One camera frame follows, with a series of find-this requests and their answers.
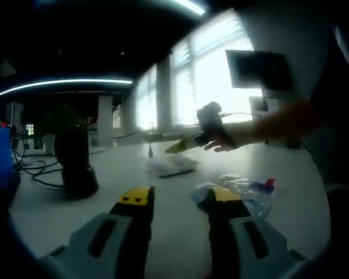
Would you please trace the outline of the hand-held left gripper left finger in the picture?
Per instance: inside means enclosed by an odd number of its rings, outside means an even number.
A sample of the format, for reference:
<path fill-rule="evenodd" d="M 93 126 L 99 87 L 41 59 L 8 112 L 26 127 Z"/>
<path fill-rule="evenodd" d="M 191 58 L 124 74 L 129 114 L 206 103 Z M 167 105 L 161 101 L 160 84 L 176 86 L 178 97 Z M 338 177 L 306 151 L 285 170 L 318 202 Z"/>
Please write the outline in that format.
<path fill-rule="evenodd" d="M 154 199 L 154 187 L 125 192 L 40 263 L 51 278 L 144 278 Z"/>

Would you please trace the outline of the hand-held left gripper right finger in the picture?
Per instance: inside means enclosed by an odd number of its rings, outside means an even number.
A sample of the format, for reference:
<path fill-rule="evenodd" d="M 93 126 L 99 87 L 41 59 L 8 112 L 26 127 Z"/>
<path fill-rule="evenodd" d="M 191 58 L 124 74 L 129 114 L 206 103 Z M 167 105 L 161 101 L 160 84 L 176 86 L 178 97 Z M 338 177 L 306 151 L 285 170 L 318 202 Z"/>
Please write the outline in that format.
<path fill-rule="evenodd" d="M 213 278 L 300 278 L 308 261 L 242 199 L 211 188 L 206 199 Z"/>

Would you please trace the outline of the person's right hand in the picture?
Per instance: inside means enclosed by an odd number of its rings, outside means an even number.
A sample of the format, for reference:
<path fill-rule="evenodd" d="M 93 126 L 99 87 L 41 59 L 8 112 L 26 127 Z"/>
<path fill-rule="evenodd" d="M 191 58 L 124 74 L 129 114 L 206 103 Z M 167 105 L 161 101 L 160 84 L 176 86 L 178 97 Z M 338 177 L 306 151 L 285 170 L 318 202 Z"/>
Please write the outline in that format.
<path fill-rule="evenodd" d="M 214 152 L 228 152 L 237 149 L 237 145 L 230 145 L 222 139 L 210 141 L 204 146 L 205 151 L 213 150 Z"/>

